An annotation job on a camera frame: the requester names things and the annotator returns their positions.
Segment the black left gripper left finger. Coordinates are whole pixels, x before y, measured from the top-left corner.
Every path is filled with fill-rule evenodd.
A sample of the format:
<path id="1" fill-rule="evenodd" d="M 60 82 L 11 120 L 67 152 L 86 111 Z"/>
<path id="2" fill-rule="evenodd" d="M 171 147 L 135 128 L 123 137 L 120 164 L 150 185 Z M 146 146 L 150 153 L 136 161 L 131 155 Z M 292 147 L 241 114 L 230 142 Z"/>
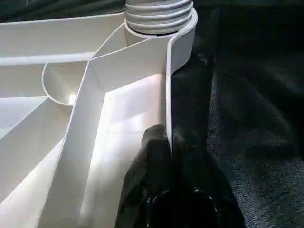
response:
<path id="1" fill-rule="evenodd" d="M 145 130 L 141 148 L 123 182 L 116 228 L 172 228 L 173 172 L 162 124 Z"/>

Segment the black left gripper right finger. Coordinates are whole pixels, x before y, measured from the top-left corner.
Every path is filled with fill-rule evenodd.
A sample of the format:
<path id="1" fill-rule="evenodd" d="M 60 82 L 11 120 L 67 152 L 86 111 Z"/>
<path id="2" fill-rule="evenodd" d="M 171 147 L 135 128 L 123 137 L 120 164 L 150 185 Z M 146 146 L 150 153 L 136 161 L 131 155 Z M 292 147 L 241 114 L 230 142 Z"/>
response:
<path id="1" fill-rule="evenodd" d="M 173 139 L 175 211 L 178 228 L 244 228 L 231 186 L 205 143 L 194 132 L 176 128 Z"/>

